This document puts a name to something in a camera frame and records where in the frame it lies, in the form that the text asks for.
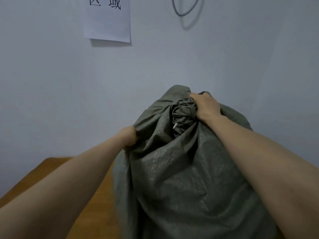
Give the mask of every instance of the cord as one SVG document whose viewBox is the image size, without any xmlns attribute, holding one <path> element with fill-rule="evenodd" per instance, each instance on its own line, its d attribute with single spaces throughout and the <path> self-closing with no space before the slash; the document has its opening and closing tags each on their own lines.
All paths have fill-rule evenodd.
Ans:
<svg viewBox="0 0 319 239">
<path fill-rule="evenodd" d="M 194 9 L 194 7 L 196 7 L 198 1 L 199 1 L 199 0 L 196 0 L 195 4 L 194 4 L 187 12 L 182 13 L 182 14 L 177 11 L 176 6 L 175 6 L 175 1 L 174 1 L 174 0 L 172 0 L 172 4 L 173 4 L 173 8 L 174 8 L 175 13 L 176 13 L 179 17 L 183 17 L 183 16 L 186 16 L 187 14 L 189 14 L 189 13 Z"/>
</svg>

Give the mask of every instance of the paper on wall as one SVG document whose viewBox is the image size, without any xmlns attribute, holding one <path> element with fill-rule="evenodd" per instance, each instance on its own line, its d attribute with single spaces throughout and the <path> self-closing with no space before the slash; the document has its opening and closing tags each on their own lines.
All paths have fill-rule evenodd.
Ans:
<svg viewBox="0 0 319 239">
<path fill-rule="evenodd" d="M 130 0 L 84 0 L 84 37 L 130 43 Z"/>
</svg>

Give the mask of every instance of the person's right arm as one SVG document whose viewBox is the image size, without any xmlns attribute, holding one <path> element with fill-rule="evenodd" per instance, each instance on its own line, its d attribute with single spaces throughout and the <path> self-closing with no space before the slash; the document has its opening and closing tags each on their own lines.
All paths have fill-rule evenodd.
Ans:
<svg viewBox="0 0 319 239">
<path fill-rule="evenodd" d="M 220 114 L 209 94 L 192 93 L 197 117 L 223 142 L 287 239 L 319 238 L 319 169 Z"/>
</svg>

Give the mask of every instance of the wooden floor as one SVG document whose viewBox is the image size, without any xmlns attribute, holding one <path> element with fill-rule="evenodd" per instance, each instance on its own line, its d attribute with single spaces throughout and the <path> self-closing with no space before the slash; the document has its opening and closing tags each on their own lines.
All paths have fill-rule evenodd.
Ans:
<svg viewBox="0 0 319 239">
<path fill-rule="evenodd" d="M 46 177 L 71 158 L 47 158 L 0 199 L 0 208 Z M 112 168 L 101 186 L 75 221 L 67 239 L 119 239 L 120 231 L 114 210 Z M 284 239 L 278 231 L 277 239 Z"/>
</svg>

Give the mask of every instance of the bare forearm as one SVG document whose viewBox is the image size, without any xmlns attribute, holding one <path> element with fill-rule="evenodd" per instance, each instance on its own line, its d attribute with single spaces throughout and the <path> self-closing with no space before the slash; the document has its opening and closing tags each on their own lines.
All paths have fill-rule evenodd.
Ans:
<svg viewBox="0 0 319 239">
<path fill-rule="evenodd" d="M 224 116 L 205 122 L 221 139 L 285 236 L 318 236 L 318 169 L 283 146 Z"/>
<path fill-rule="evenodd" d="M 0 210 L 0 237 L 65 238 L 123 148 L 113 136 L 22 193 Z"/>
</svg>

